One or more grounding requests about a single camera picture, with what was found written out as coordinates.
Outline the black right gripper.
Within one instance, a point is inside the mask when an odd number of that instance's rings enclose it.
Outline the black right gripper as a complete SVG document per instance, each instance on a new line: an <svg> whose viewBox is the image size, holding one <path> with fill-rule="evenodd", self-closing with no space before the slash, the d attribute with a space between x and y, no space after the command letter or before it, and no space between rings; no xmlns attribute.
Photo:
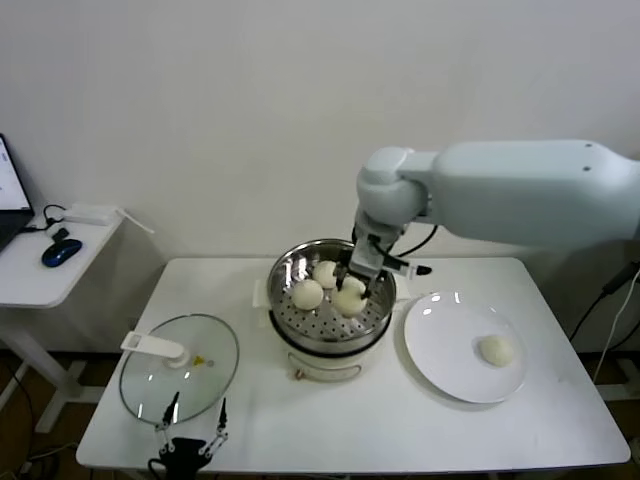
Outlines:
<svg viewBox="0 0 640 480"><path fill-rule="evenodd" d="M365 282L364 299L369 299L381 282L384 275L382 270L384 256L378 251L382 237L374 234L366 234L358 237L352 234L353 250L349 259L349 271L359 277L371 278ZM340 291L348 273L346 266L337 266L335 269L336 289Z"/></svg>

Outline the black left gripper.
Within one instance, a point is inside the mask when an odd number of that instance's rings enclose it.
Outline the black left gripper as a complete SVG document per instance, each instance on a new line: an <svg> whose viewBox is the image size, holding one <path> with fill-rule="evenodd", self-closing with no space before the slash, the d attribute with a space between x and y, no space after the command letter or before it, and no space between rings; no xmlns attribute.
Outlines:
<svg viewBox="0 0 640 480"><path fill-rule="evenodd" d="M168 480L193 480L200 470L210 463L206 455L215 455L226 443L227 432L227 398L222 400L219 410L215 435L210 441L192 438L174 438L172 440L170 427L173 423L175 407L178 404L180 392L176 392L165 408L161 421L155 425L154 433L159 442L160 462L165 469Z"/></svg>

